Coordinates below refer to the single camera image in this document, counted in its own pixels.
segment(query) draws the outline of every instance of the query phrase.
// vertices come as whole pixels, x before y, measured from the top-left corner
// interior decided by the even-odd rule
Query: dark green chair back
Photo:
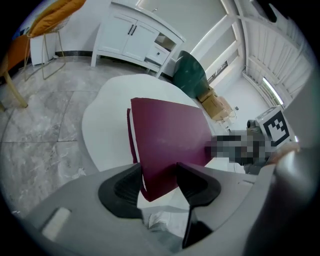
[[[194,99],[210,88],[203,67],[195,57],[184,50],[179,54],[172,80],[176,87]]]

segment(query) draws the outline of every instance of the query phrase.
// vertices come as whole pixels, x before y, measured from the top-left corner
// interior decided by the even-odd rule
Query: drawer
[[[155,63],[162,65],[167,59],[168,55],[169,55],[168,50],[166,50],[165,48],[161,47],[159,44],[154,42],[148,54],[146,55],[146,58],[154,61]]]

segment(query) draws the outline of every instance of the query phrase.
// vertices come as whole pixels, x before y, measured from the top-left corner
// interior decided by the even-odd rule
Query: maroon folder
[[[131,111],[146,188],[143,187],[141,192],[149,202],[178,186],[177,162],[205,166],[210,161],[205,144],[211,139],[211,131],[200,108],[133,98]]]

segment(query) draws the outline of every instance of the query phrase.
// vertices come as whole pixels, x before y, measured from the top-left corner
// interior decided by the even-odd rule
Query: white round table
[[[100,172],[133,163],[127,124],[127,109],[133,98],[198,107],[178,87],[151,75],[123,75],[108,80],[82,118],[83,140]]]

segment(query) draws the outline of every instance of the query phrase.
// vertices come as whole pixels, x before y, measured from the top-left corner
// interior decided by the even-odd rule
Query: gray tile floor
[[[0,100],[0,182],[12,212],[25,216],[41,200],[63,184],[86,175],[78,148],[77,129],[86,107],[110,78],[144,73],[127,63],[67,57],[67,63],[47,80],[41,70],[27,82],[20,71],[12,80],[28,102],[20,108],[6,86]],[[55,60],[46,74],[62,64]]]

